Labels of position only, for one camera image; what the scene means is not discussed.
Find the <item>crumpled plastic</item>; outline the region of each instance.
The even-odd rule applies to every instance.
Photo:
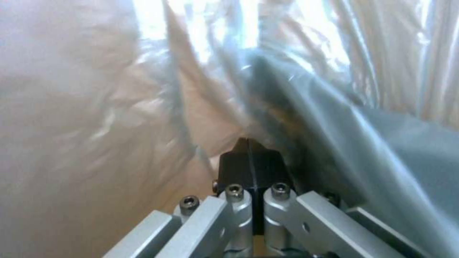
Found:
[[[210,190],[246,136],[431,256],[459,257],[457,1],[0,12],[0,256],[101,256],[151,210]]]

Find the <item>hex socket screw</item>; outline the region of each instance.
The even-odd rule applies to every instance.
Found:
[[[285,201],[290,198],[290,187],[285,183],[275,183],[271,186],[271,194],[277,201]]]
[[[217,193],[218,191],[218,181],[216,179],[212,180],[212,192]]]
[[[244,199],[244,188],[239,184],[231,184],[225,188],[228,202],[240,202]]]
[[[190,216],[199,207],[199,199],[194,195],[185,196],[180,200],[179,206],[182,215]]]

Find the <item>metal pivot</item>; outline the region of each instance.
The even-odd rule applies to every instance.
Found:
[[[285,183],[275,183],[263,195],[264,241],[271,255],[298,255],[301,245],[293,238],[281,222],[274,218],[273,208],[287,211],[297,194]]]
[[[252,196],[241,185],[231,184],[219,196],[232,205],[236,231],[225,248],[224,257],[251,257],[252,237]]]

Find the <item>cylindrical joint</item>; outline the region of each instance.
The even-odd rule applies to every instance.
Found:
[[[284,183],[275,183],[271,186],[271,194],[277,201],[285,201],[290,198],[290,187]]]
[[[217,193],[218,191],[218,181],[216,179],[212,180],[212,192]]]
[[[233,185],[229,185],[225,192],[222,192],[218,197],[223,200],[229,201],[233,207],[234,217],[232,218],[234,223],[237,224],[236,231],[225,248],[224,257],[251,257],[253,247],[253,236],[252,236],[252,196],[249,192],[244,190],[241,185],[235,185],[236,188],[231,188]],[[237,196],[241,196],[242,199],[237,202],[232,202],[233,196],[228,194],[228,190],[234,190]]]
[[[179,206],[182,215],[190,216],[199,207],[199,199],[194,195],[185,196],[180,200]]]
[[[277,210],[287,214],[291,201],[295,200],[297,194],[284,183],[272,185],[263,194],[264,212],[264,241],[271,255],[284,255],[287,251],[300,252],[303,250],[290,232],[279,221],[272,219]]]
[[[240,202],[244,199],[244,188],[238,184],[231,184],[225,188],[228,202]]]

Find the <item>silver metal bar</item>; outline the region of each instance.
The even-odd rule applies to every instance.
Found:
[[[270,212],[310,253],[333,252],[341,258],[403,257],[315,192],[297,197],[288,210],[273,205]]]
[[[351,208],[346,211],[346,214],[402,255],[410,258],[432,257],[426,250],[423,250],[420,246],[371,215],[365,209],[361,207]]]
[[[103,257],[154,257],[180,226],[180,218],[153,211]]]
[[[225,200],[207,197],[156,258],[222,257],[236,229],[233,216]]]

